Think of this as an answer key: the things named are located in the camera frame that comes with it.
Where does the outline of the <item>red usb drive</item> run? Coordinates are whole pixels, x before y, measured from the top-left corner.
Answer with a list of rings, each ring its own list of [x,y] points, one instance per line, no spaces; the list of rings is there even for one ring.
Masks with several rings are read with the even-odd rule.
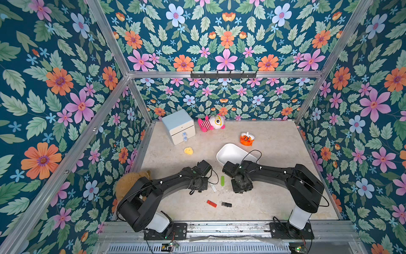
[[[207,204],[209,204],[210,206],[212,206],[212,207],[214,207],[214,208],[217,208],[217,204],[214,203],[214,202],[212,202],[212,201],[210,201],[210,200],[207,201]]]

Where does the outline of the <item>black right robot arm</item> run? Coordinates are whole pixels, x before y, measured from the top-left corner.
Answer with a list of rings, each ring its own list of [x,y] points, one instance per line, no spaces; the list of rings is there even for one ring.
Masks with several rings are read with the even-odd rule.
[[[295,202],[288,226],[303,230],[312,214],[318,212],[323,192],[323,183],[302,164],[279,168],[260,165],[248,160],[240,164],[226,162],[223,173],[231,178],[235,193],[251,191],[254,182],[262,182],[287,189]]]

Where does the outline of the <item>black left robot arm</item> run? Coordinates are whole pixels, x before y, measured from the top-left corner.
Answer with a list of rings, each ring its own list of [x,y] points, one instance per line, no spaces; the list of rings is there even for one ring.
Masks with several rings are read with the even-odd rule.
[[[166,213],[157,211],[161,200],[183,189],[189,190],[190,195],[206,191],[207,174],[212,170],[212,166],[202,160],[194,167],[185,167],[165,178],[149,180],[142,177],[119,202],[117,217],[127,222],[135,232],[152,230],[168,233],[173,228],[173,222]]]

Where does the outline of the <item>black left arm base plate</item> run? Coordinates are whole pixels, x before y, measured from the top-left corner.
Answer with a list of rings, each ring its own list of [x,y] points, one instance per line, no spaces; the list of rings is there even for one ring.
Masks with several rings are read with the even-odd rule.
[[[155,230],[145,229],[144,231],[144,240],[186,240],[188,232],[187,223],[173,223],[171,222],[168,227],[162,232],[159,233]]]

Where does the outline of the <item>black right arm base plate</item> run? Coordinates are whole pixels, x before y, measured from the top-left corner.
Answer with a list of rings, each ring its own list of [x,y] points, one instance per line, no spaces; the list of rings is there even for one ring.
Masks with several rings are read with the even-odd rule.
[[[270,222],[270,234],[272,238],[282,240],[313,240],[314,234],[311,224],[307,222],[302,230],[295,228],[288,222]]]

